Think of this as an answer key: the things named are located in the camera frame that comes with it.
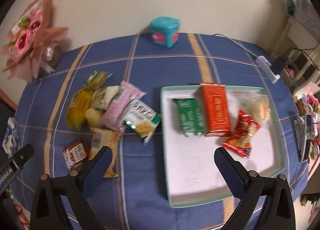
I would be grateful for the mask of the pale round wrapped pastry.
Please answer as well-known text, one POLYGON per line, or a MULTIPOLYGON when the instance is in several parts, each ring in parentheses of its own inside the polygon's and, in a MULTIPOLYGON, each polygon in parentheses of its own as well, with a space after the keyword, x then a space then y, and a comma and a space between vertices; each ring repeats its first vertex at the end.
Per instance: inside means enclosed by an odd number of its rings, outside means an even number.
POLYGON ((103 123, 100 121, 101 117, 103 116, 103 112, 94 108, 89 108, 85 112, 85 118, 92 128, 101 128, 103 123))

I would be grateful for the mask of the white brown-print snack packet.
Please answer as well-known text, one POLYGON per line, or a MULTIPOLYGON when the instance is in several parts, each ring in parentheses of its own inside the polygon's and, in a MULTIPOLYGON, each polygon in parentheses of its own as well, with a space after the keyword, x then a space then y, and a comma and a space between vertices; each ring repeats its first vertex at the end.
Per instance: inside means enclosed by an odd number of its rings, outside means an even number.
POLYGON ((119 88, 120 86, 108 86, 97 89, 92 95, 91 108, 107 110, 119 88))

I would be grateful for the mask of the white power strip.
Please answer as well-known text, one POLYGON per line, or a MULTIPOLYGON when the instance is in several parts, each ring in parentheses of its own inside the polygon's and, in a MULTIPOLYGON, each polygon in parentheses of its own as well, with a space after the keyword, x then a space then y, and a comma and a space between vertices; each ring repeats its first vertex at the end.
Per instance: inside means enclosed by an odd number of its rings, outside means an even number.
POLYGON ((275 84, 280 79, 280 75, 271 70, 271 63, 263 55, 257 56, 255 59, 255 63, 268 76, 273 84, 275 84))

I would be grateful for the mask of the colourful clutter pile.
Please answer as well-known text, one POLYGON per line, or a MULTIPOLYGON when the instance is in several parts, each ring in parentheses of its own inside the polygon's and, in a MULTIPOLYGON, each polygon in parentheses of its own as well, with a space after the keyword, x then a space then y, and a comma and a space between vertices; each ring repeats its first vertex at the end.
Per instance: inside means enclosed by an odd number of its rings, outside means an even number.
POLYGON ((319 100, 302 94, 296 101, 299 117, 294 121, 300 161, 319 157, 319 100))

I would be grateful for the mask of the blue white crumpled wrapper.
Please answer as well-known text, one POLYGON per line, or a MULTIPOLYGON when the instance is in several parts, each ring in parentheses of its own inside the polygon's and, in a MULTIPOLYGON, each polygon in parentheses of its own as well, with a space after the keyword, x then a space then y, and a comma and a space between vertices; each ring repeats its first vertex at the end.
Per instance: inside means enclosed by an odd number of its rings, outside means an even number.
POLYGON ((18 122, 14 117, 8 118, 7 130, 3 139, 2 147, 5 153, 11 157, 16 153, 19 145, 18 122))

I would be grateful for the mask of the red white small snack packet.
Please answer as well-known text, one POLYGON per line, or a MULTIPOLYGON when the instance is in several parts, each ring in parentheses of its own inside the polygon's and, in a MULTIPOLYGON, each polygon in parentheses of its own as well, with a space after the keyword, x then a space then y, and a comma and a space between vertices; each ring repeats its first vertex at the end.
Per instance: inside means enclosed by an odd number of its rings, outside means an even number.
POLYGON ((87 162, 89 151, 88 145, 82 139, 73 141, 67 147, 64 147, 62 155, 67 168, 71 171, 87 162))

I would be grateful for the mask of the blue plaid tablecloth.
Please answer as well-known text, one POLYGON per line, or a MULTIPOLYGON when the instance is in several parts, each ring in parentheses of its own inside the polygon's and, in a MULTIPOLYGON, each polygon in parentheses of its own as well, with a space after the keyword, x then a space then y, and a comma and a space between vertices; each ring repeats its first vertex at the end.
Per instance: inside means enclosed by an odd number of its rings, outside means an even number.
MULTIPOLYGON (((209 73, 213 82, 263 87, 272 97, 285 141, 285 174, 293 198, 305 188, 307 165, 297 151, 293 120, 297 109, 283 80, 272 83, 255 65, 253 57, 264 50, 247 42, 233 44, 211 35, 181 34, 167 49, 151 43, 148 35, 133 35, 96 42, 65 53, 57 73, 27 85, 19 101, 16 119, 20 144, 32 144, 34 156, 11 183, 17 201, 31 209, 37 182, 49 164, 52 176, 68 170, 62 149, 77 139, 90 140, 88 128, 68 127, 66 111, 73 94, 96 70, 111 73, 108 84, 126 80, 143 90, 144 102, 160 109, 165 86, 198 84, 209 73)), ((104 179, 89 204, 107 229, 220 229, 231 205, 217 201, 189 208, 171 208, 167 200, 162 134, 157 131, 145 145, 132 131, 120 142, 118 176, 104 179)))

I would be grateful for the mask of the pink flower bouquet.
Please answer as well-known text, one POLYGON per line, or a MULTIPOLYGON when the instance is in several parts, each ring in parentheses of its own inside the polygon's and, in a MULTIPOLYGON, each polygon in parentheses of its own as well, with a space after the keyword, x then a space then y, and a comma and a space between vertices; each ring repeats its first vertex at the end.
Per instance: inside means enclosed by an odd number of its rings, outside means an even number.
POLYGON ((2 48, 8 56, 3 72, 8 79, 33 82, 50 75, 61 59, 60 42, 67 36, 68 27, 53 27, 52 0, 34 0, 24 10, 8 32, 9 42, 2 48))

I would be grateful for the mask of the green white cracker packet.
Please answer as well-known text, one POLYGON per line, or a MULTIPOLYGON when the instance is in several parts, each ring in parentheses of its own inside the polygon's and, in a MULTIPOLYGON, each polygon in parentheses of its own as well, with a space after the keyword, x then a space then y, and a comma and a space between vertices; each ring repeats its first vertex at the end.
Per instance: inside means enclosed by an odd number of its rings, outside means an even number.
POLYGON ((133 129, 146 145, 152 138, 161 118, 141 99, 132 100, 121 115, 124 125, 133 129))

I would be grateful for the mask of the white teal-rimmed tray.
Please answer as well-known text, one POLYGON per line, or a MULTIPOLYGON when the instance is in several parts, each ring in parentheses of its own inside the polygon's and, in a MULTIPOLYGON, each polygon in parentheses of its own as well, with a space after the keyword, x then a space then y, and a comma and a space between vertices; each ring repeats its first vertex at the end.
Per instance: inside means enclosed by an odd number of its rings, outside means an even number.
POLYGON ((225 137, 182 133, 175 99, 196 99, 202 116, 206 109, 199 85, 161 89, 162 139, 167 195, 170 207, 184 208, 220 201, 232 196, 221 169, 238 161, 247 171, 275 177, 286 167, 284 140, 274 108, 270 118, 251 140, 251 153, 244 158, 223 148, 225 137))

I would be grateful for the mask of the long red snack packet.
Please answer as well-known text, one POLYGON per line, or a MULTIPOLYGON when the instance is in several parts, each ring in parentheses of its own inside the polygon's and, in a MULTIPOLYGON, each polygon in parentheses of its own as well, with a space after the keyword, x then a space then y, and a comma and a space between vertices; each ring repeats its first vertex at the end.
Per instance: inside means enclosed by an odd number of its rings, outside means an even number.
POLYGON ((231 135, 226 89, 224 84, 200 83, 206 111, 206 137, 231 135))

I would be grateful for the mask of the beige orange-print snack packet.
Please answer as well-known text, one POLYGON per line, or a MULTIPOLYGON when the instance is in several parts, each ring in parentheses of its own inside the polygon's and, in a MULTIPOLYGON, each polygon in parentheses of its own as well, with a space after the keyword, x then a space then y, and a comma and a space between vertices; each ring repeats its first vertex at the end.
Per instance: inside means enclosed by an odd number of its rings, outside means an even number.
POLYGON ((113 168, 117 159, 118 144, 121 134, 112 130, 93 127, 91 128, 91 131, 93 135, 91 141, 91 150, 88 159, 92 160, 102 147, 109 147, 112 150, 112 162, 109 165, 104 178, 117 177, 118 174, 114 171, 113 168))

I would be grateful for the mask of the small green yellow candy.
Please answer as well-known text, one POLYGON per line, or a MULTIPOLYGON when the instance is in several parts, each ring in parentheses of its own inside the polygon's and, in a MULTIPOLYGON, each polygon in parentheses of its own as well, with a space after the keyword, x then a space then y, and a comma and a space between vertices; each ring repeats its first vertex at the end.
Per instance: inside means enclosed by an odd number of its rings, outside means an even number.
POLYGON ((106 71, 95 70, 87 79, 87 82, 84 85, 84 87, 91 90, 96 90, 100 88, 112 75, 112 73, 106 71))

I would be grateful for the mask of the yellow cake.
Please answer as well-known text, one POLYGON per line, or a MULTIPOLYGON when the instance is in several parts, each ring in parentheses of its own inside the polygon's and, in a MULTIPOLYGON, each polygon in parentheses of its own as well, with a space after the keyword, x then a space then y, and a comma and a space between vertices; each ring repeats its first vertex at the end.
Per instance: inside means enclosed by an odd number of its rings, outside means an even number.
POLYGON ((67 109, 66 122, 69 127, 80 130, 84 125, 85 113, 91 106, 93 90, 80 89, 75 92, 67 109))

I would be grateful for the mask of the pink snack packet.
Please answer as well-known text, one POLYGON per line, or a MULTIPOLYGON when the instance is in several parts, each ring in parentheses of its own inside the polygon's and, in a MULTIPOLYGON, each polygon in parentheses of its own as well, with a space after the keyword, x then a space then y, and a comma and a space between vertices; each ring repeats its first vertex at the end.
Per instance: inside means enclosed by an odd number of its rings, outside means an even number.
POLYGON ((145 94, 146 92, 143 92, 133 84, 122 80, 118 92, 100 118, 100 122, 108 129, 123 133, 125 129, 121 116, 124 110, 132 100, 141 99, 145 94))

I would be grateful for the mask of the black power adapter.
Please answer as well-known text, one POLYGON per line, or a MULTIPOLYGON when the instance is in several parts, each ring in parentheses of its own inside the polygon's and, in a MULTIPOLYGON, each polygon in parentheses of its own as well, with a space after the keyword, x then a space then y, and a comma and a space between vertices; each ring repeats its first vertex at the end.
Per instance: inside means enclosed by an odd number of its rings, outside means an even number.
POLYGON ((278 57, 275 61, 271 64, 270 70, 274 75, 279 75, 281 71, 284 69, 286 65, 285 60, 282 57, 278 57))

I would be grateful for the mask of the teal pink house box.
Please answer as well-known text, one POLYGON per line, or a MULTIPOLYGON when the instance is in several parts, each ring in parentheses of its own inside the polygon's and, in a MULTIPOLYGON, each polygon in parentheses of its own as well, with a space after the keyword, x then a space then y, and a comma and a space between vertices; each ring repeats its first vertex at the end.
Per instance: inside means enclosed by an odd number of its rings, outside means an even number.
POLYGON ((167 16, 153 19, 149 24, 151 38, 154 44, 171 48, 178 40, 180 20, 167 16))

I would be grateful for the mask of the green snack packet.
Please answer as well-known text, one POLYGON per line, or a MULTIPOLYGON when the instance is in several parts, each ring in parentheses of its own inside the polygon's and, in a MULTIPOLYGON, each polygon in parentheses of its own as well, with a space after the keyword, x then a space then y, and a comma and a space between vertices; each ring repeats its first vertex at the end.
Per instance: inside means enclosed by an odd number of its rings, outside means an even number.
POLYGON ((204 121, 197 100, 195 98, 174 98, 173 102, 177 106, 182 134, 185 137, 191 133, 201 136, 204 133, 204 121))

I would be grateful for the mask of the clear round bun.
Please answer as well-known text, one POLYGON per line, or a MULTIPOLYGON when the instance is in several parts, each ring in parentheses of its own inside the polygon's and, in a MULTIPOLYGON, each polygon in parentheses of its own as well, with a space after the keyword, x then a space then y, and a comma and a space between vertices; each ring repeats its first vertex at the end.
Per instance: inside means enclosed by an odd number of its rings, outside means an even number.
POLYGON ((268 123, 271 116, 270 102, 267 96, 261 94, 247 94, 241 97, 240 107, 259 123, 261 127, 268 123))

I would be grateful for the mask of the red festive snack bag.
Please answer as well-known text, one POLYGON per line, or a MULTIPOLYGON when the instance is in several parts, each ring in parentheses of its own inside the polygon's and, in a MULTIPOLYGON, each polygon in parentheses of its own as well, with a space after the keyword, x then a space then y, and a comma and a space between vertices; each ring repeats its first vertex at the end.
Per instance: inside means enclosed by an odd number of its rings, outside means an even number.
POLYGON ((222 146, 248 159, 251 154, 251 140, 260 128, 260 124, 253 119, 253 116, 240 109, 234 132, 222 146))

